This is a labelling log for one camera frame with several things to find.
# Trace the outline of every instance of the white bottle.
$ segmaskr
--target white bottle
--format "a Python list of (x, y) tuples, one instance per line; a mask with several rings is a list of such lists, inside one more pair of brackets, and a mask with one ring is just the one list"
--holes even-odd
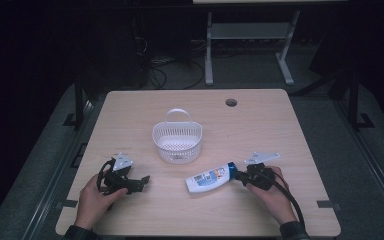
[(233, 179), (236, 171), (238, 171), (236, 165), (230, 162), (218, 168), (188, 177), (185, 182), (190, 193), (206, 192)]

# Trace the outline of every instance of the bottle label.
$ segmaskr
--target bottle label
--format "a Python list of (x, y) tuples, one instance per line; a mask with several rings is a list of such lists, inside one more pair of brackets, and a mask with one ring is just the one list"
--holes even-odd
[(217, 180), (219, 180), (224, 174), (226, 174), (224, 168), (217, 168), (209, 171), (208, 173), (197, 175), (193, 177), (193, 180), (198, 184), (198, 186), (207, 186), (217, 182)]

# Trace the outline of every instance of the black sleeve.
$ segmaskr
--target black sleeve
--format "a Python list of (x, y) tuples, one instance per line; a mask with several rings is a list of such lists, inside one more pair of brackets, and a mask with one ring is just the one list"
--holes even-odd
[(98, 234), (81, 227), (71, 225), (65, 233), (63, 240), (100, 240)]
[(288, 222), (280, 226), (280, 234), (283, 240), (308, 240), (308, 236), (302, 224), (298, 221)]

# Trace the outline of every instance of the plastic basket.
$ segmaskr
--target plastic basket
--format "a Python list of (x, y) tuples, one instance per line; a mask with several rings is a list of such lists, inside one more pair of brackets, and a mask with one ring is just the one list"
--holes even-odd
[[(186, 122), (169, 122), (172, 113), (184, 113)], [(192, 117), (183, 109), (175, 108), (167, 112), (164, 122), (155, 125), (152, 138), (158, 147), (160, 157), (170, 164), (193, 162), (201, 152), (202, 126), (192, 121)]]

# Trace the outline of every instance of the person's left hand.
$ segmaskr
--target person's left hand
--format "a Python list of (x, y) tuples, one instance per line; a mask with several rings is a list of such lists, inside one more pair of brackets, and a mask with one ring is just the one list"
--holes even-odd
[(75, 226), (92, 230), (95, 223), (104, 215), (109, 206), (127, 193), (127, 188), (122, 188), (105, 196), (99, 192), (96, 182), (98, 174), (93, 176), (86, 186), (80, 191), (79, 207)]

